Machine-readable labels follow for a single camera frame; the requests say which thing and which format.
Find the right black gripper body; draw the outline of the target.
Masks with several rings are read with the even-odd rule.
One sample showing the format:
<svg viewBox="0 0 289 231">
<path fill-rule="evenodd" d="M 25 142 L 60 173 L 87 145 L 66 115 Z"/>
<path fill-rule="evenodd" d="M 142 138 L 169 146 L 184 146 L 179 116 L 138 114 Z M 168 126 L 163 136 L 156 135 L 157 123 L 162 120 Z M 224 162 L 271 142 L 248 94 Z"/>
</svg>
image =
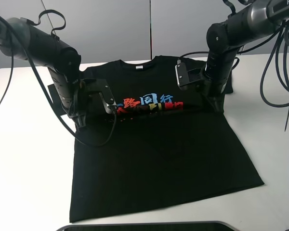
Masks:
<svg viewBox="0 0 289 231">
<path fill-rule="evenodd" d="M 235 50 L 221 54 L 209 51 L 203 76 L 210 82 L 207 98 L 217 113 L 224 112 L 224 89 L 232 71 Z"/>
</svg>

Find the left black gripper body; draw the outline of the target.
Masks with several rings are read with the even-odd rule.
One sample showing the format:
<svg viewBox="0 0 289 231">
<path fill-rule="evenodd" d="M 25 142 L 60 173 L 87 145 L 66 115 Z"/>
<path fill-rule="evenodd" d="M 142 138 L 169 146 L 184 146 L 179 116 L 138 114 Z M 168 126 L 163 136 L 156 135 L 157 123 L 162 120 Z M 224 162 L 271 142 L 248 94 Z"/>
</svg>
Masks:
<svg viewBox="0 0 289 231">
<path fill-rule="evenodd" d="M 88 96 L 84 93 L 82 73 L 78 67 L 60 73 L 49 68 L 61 108 L 73 120 L 76 127 L 86 127 Z"/>
</svg>

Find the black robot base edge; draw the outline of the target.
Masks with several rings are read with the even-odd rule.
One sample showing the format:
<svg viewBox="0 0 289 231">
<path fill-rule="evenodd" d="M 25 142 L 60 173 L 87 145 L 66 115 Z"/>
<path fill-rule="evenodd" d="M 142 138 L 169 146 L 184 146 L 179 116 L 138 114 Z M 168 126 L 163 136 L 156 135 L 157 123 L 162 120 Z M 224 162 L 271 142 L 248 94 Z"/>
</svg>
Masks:
<svg viewBox="0 0 289 231">
<path fill-rule="evenodd" d="M 218 222 L 172 222 L 144 224 L 105 224 L 65 226 L 59 231 L 237 231 L 234 227 Z"/>
</svg>

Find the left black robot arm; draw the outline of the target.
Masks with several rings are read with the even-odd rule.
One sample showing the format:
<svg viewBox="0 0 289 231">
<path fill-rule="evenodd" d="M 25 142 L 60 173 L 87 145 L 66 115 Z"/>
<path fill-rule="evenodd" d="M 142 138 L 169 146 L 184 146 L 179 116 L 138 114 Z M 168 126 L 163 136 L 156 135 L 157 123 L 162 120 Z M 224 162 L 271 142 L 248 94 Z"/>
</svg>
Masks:
<svg viewBox="0 0 289 231">
<path fill-rule="evenodd" d="M 62 108 L 78 128 L 85 127 L 86 113 L 77 102 L 80 90 L 80 61 L 78 52 L 55 34 L 47 34 L 25 18 L 0 20 L 0 51 L 10 57 L 27 60 L 28 51 L 33 64 L 47 67 L 59 94 Z"/>
</svg>

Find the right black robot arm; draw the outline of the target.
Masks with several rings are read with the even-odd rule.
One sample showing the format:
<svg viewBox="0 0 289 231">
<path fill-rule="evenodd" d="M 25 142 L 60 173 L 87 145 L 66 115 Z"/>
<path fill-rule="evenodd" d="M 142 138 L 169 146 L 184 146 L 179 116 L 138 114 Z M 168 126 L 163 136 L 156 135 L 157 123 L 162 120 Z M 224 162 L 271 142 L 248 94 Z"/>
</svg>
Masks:
<svg viewBox="0 0 289 231">
<path fill-rule="evenodd" d="M 289 0 L 241 1 L 245 8 L 207 31 L 209 54 L 203 74 L 210 82 L 208 101 L 216 112 L 223 112 L 224 88 L 239 49 L 267 37 L 278 36 L 272 50 L 279 50 L 281 41 L 289 47 Z"/>
</svg>

